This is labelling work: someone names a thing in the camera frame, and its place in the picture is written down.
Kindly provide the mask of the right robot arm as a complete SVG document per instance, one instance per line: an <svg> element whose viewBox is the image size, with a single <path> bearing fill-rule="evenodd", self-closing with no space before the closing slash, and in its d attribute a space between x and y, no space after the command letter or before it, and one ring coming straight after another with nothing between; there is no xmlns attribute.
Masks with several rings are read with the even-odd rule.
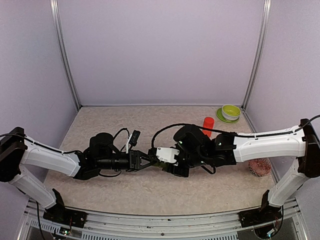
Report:
<svg viewBox="0 0 320 240"><path fill-rule="evenodd" d="M269 132L216 130L214 139L204 134L204 127L186 123L179 127L173 136L175 147L156 147L153 138L148 150L150 157L166 164L167 172L179 177L187 177L190 168L204 165L216 169L262 158L295 158L279 182L263 194L255 212L260 222L268 221L307 180L320 176L320 140L307 118L299 125Z"/></svg>

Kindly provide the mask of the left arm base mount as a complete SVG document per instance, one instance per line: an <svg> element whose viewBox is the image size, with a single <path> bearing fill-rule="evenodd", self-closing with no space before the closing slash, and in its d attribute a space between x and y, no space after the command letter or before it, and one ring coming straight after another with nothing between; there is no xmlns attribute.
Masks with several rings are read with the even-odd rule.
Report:
<svg viewBox="0 0 320 240"><path fill-rule="evenodd" d="M68 225L69 227L77 227L83 229L88 214L85 211L74 210L65 207L60 193L54 188L52 189L52 191L55 196L55 202L52 207L45 208L43 218L55 223Z"/></svg>

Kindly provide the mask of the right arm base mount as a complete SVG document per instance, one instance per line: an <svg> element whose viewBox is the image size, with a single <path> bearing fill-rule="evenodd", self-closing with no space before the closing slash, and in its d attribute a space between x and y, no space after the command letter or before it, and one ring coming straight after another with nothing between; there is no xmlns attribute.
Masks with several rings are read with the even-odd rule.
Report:
<svg viewBox="0 0 320 240"><path fill-rule="evenodd" d="M264 224L275 221L283 217L282 207L271 206L268 200L269 190L267 190L261 200L261 206L258 208L243 210L238 213L242 228Z"/></svg>

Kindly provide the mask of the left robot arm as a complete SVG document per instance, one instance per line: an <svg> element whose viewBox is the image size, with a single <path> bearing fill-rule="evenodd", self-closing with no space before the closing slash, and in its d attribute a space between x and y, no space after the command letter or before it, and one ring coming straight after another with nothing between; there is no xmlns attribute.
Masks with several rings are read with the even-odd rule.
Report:
<svg viewBox="0 0 320 240"><path fill-rule="evenodd" d="M86 181L97 177L101 170L135 172L157 163L153 151L150 154L132 149L121 152L114 139L111 134L101 132L90 138L85 151L62 151L27 137L23 128L16 127L0 136L0 180L36 200L57 221L66 222L70 211L60 193L46 188L25 166L38 166Z"/></svg>

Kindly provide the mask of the green pill organizer box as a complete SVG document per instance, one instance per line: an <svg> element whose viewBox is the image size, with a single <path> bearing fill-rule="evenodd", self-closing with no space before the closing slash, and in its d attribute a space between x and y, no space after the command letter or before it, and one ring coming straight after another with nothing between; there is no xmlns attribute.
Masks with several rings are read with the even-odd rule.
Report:
<svg viewBox="0 0 320 240"><path fill-rule="evenodd" d="M152 165L153 167L157 167L157 168L160 168L162 169L163 171L166 171L167 168L168 168L168 165L166 162L162 162L162 161L159 161L159 162L156 162Z"/></svg>

